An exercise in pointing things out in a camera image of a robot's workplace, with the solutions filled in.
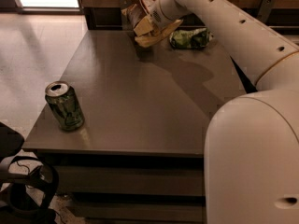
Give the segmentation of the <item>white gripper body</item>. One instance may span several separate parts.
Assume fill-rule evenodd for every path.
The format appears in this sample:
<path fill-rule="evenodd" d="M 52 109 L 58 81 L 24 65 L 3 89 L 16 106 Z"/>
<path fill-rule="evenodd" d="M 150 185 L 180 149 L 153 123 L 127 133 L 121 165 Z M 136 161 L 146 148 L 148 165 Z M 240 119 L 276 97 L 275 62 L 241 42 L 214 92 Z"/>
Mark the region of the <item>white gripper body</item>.
<path fill-rule="evenodd" d="M 175 0 L 155 0 L 149 14 L 159 29 L 163 29 L 177 19 Z"/>

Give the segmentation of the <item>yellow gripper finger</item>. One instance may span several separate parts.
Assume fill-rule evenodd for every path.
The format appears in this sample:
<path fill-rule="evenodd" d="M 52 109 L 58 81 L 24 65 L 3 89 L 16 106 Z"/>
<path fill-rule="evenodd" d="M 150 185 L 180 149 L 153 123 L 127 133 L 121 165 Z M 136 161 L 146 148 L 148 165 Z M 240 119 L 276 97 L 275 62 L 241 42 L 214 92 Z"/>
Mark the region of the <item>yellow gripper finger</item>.
<path fill-rule="evenodd" d="M 142 36 L 150 33 L 155 28 L 155 24 L 150 16 L 142 18 L 135 26 L 134 32 L 137 36 Z"/>

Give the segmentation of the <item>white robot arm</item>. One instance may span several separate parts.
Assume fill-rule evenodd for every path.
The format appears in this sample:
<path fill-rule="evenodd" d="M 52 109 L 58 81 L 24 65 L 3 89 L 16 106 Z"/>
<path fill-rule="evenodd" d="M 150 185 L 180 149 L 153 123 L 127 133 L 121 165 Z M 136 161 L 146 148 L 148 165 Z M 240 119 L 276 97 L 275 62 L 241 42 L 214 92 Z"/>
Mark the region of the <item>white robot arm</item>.
<path fill-rule="evenodd" d="M 299 224 L 297 45 L 227 0 L 156 0 L 149 11 L 159 28 L 190 13 L 256 88 L 209 123 L 207 224 Z"/>

